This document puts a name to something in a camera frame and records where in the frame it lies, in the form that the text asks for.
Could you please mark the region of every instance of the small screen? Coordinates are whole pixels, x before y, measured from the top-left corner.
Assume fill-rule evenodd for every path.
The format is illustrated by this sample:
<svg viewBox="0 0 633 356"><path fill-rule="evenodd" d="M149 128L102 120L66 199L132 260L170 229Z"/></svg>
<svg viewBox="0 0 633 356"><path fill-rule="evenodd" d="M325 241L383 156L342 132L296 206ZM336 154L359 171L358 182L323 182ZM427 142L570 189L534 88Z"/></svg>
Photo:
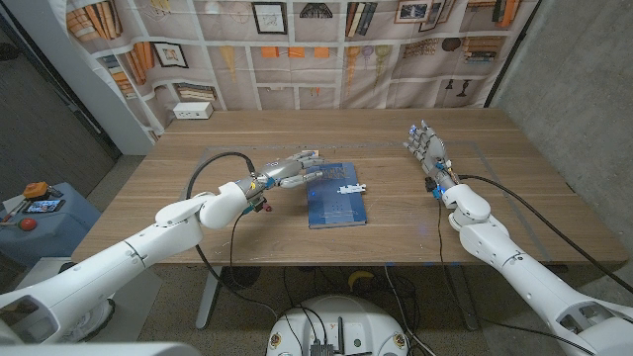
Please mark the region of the small screen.
<svg viewBox="0 0 633 356"><path fill-rule="evenodd" d="M61 201L33 202L27 209L27 213L52 213Z"/></svg>

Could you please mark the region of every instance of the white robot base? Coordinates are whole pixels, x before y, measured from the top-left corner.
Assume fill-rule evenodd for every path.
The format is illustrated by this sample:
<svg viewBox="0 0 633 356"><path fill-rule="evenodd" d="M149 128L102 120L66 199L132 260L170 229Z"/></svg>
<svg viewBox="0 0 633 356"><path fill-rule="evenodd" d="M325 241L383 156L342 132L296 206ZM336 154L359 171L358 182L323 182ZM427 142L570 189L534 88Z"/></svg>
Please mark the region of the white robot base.
<svg viewBox="0 0 633 356"><path fill-rule="evenodd" d="M305 312L300 307L292 309L275 323L266 355L407 355L408 340L398 322L365 300L332 295L316 297L301 305Z"/></svg>

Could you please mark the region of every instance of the concrete wall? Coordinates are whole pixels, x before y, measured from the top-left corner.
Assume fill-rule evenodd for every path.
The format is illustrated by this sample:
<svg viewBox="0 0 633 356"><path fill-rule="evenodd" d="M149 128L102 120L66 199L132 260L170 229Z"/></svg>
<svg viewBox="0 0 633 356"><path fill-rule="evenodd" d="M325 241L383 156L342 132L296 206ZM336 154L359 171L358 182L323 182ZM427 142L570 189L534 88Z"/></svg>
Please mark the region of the concrete wall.
<svg viewBox="0 0 633 356"><path fill-rule="evenodd" d="M491 104L509 114L629 251L632 3L543 0Z"/></svg>

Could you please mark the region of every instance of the puzzle piece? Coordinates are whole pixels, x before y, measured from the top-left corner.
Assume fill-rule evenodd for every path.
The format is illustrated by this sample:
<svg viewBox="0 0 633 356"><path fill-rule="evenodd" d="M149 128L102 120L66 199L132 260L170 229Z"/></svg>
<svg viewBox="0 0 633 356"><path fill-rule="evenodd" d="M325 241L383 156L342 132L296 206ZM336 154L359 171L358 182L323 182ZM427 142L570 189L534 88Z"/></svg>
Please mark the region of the puzzle piece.
<svg viewBox="0 0 633 356"><path fill-rule="evenodd" d="M365 187L367 187L367 184L356 184L356 185L346 185L344 187L340 187L336 193L340 193L340 194L349 194L349 193L360 193L360 192L365 192Z"/></svg>

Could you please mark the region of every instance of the wooden table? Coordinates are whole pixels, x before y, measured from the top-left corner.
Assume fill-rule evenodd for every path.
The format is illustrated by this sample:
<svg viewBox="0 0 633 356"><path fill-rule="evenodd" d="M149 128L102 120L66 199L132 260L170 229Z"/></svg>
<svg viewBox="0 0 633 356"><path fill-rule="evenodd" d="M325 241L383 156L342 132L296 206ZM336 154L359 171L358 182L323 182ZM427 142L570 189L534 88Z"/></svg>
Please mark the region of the wooden table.
<svg viewBox="0 0 633 356"><path fill-rule="evenodd" d="M256 166L303 149L332 162L353 162L363 194L365 226L308 229L306 189L266 194L274 211L251 213L237 226L234 265L383 265L439 262L438 203L424 190L424 172L402 146L411 124L424 119L445 140L453 169L498 180L538 209L601 262L627 253L593 211L565 183L500 110L347 110L215 112L206 121L176 121L73 253L83 260L154 222L177 201L201 158L235 150ZM194 194L217 191L247 175L238 158L219 160L200 175ZM579 253L526 209L486 183L468 180L486 198L512 239L534 258L585 262ZM478 262L459 242L443 210L444 259ZM205 229L210 262L228 265L228 226ZM165 263L201 263L194 249Z"/></svg>

